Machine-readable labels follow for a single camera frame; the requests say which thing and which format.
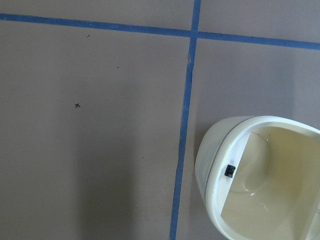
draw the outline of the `black latch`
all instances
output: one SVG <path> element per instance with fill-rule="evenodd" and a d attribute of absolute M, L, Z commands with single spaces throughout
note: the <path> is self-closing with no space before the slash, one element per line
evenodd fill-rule
<path fill-rule="evenodd" d="M 234 171 L 235 171 L 236 167 L 235 166 L 232 166 L 232 165 L 229 165 L 226 167 L 226 170 L 225 170 L 225 173 L 224 175 L 229 177 L 229 178 L 232 178 L 233 175 L 234 175 Z"/>

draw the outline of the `blue tape line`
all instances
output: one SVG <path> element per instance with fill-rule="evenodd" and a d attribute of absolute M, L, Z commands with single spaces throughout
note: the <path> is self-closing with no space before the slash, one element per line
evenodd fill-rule
<path fill-rule="evenodd" d="M 193 70 L 195 65 L 196 46 L 197 46 L 197 37 L 198 37 L 197 35 L 198 35 L 198 25 L 199 25 L 199 16 L 200 16 L 200 5 L 201 5 L 201 0 L 194 0 L 192 25 L 191 25 L 192 27 L 191 27 L 191 36 L 190 36 L 190 45 L 189 45 L 189 64 L 186 69 L 185 87 L 184 87 L 184 96 L 183 96 L 180 140 L 179 140 L 179 149 L 178 149 L 178 164 L 175 172 L 175 183 L 174 183 L 171 224 L 170 224 L 170 234 L 169 234 L 170 240 L 175 240 L 177 235 L 181 186 L 182 186 L 182 179 L 183 179 L 186 142 L 187 142 L 192 76 L 193 76 Z"/>
<path fill-rule="evenodd" d="M 190 37 L 191 35 L 191 31 L 189 30 L 161 28 L 161 27 L 153 27 L 153 26 L 137 26 L 137 25 L 127 25 L 127 24 L 98 22 L 98 21 L 47 18 L 47 17 L 39 17 L 39 16 L 27 16 L 27 15 L 5 14 L 5 13 L 0 13 L 0 20 L 25 22 L 25 23 L 62 25 L 62 26 L 91 28 L 91 29 L 116 30 L 116 31 L 144 33 L 144 34 L 159 34 L 159 35 L 169 35 L 169 36 L 178 36 L 178 37 Z"/>
<path fill-rule="evenodd" d="M 167 36 L 177 36 L 177 37 L 187 37 L 187 38 L 191 37 L 192 29 L 195 29 L 193 25 L 196 24 L 195 21 L 192 21 L 192 29 L 190 31 L 190 30 L 181 30 L 181 29 L 153 27 L 153 26 L 138 26 L 138 25 L 128 25 L 128 24 L 108 23 L 108 22 L 98 22 L 98 21 L 47 18 L 47 17 L 39 17 L 39 16 L 6 14 L 6 13 L 0 13 L 0 20 L 25 22 L 25 23 L 49 24 L 49 25 L 61 25 L 61 26 L 81 27 L 81 28 L 91 28 L 91 29 L 114 30 L 114 31 L 124 31 L 124 32 L 133 32 L 133 33 L 144 33 L 144 34 L 157 34 L 157 35 L 167 35 Z M 222 33 L 200 31 L 197 33 L 197 38 L 249 43 L 249 44 L 272 45 L 272 46 L 300 48 L 300 49 L 320 50 L 320 43 L 317 43 L 317 42 L 295 41 L 295 40 L 267 38 L 267 37 L 255 37 L 255 36 L 244 36 L 244 35 L 222 34 Z"/>
<path fill-rule="evenodd" d="M 221 33 L 200 31 L 198 32 L 198 38 L 249 43 L 249 44 L 263 44 L 263 45 L 272 45 L 272 46 L 281 46 L 281 47 L 290 47 L 290 48 L 320 50 L 320 43 L 316 43 L 316 42 L 294 41 L 294 40 L 267 38 L 267 37 L 243 36 L 243 35 L 221 34 Z"/>

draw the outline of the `blue painter's tape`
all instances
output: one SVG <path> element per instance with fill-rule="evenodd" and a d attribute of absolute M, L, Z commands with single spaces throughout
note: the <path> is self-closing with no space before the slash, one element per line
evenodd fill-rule
<path fill-rule="evenodd" d="M 200 31 L 198 32 L 198 38 L 222 40 L 222 41 L 230 41 L 230 42 L 240 42 L 240 43 L 250 43 L 250 44 L 263 44 L 263 45 L 300 48 L 300 49 L 320 50 L 320 43 L 316 43 L 316 42 L 294 41 L 294 40 L 267 38 L 267 37 L 243 36 L 243 35 L 221 34 L 221 33 Z"/>
<path fill-rule="evenodd" d="M 175 240 L 177 235 L 180 196 L 181 196 L 181 187 L 182 187 L 186 142 L 187 142 L 192 76 L 193 76 L 194 65 L 195 65 L 196 46 L 197 46 L 197 37 L 198 37 L 197 35 L 198 35 L 198 25 L 199 25 L 199 16 L 200 16 L 200 5 L 201 5 L 201 0 L 194 0 L 191 36 L 190 36 L 190 45 L 189 45 L 189 64 L 186 69 L 185 87 L 184 87 L 184 96 L 183 96 L 180 140 L 179 140 L 179 149 L 178 149 L 178 164 L 175 172 L 175 183 L 174 183 L 171 224 L 170 224 L 170 234 L 169 234 L 170 240 Z"/>
<path fill-rule="evenodd" d="M 39 16 L 27 16 L 27 15 L 5 14 L 5 13 L 0 13 L 0 20 L 25 22 L 25 23 L 61 25 L 61 26 L 81 27 L 81 28 L 91 28 L 91 29 L 115 30 L 115 31 L 125 31 L 125 32 L 144 33 L 144 34 L 158 34 L 158 35 L 178 36 L 178 37 L 190 37 L 191 35 L 191 31 L 189 30 L 161 28 L 161 27 L 153 27 L 153 26 L 137 26 L 137 25 L 127 25 L 127 24 L 98 22 L 98 21 L 47 18 L 47 17 L 39 17 Z"/>

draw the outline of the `gray floor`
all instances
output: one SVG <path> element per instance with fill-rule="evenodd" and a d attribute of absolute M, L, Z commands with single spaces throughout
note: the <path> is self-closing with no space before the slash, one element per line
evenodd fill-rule
<path fill-rule="evenodd" d="M 193 0 L 3 0 L 0 12 L 190 30 Z M 320 43 L 319 2 L 201 2 L 199 30 Z M 0 239 L 169 238 L 188 37 L 0 21 Z M 320 129 L 320 51 L 198 39 L 178 240 L 225 240 L 194 176 L 232 116 Z"/>

